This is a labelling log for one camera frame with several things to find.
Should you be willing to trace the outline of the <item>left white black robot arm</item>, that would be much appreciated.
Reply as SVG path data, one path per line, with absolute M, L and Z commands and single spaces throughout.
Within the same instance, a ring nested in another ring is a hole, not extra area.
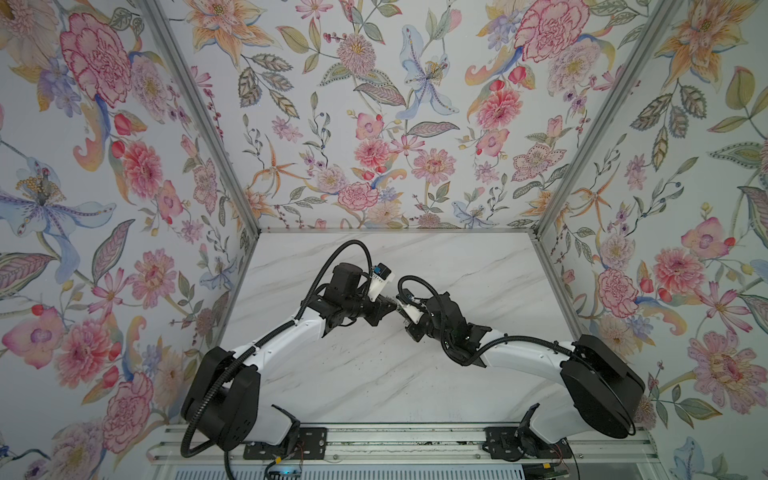
M 346 321 L 376 327 L 397 303 L 382 290 L 393 279 L 379 263 L 368 272 L 340 263 L 330 282 L 310 288 L 297 312 L 263 337 L 233 350 L 215 347 L 203 357 L 182 404 L 187 427 L 180 453 L 194 457 L 217 447 L 224 452 L 244 443 L 257 424 L 261 377 Z

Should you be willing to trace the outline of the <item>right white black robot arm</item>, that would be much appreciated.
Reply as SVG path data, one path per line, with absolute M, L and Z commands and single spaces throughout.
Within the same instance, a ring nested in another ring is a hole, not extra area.
M 560 386 L 528 409 L 520 421 L 524 437 L 555 444 L 588 431 L 613 439 L 637 433 L 643 380 L 597 337 L 558 342 L 505 334 L 468 322 L 448 294 L 416 299 L 406 293 L 398 303 L 408 334 L 416 342 L 438 341 L 457 365 L 510 369 Z

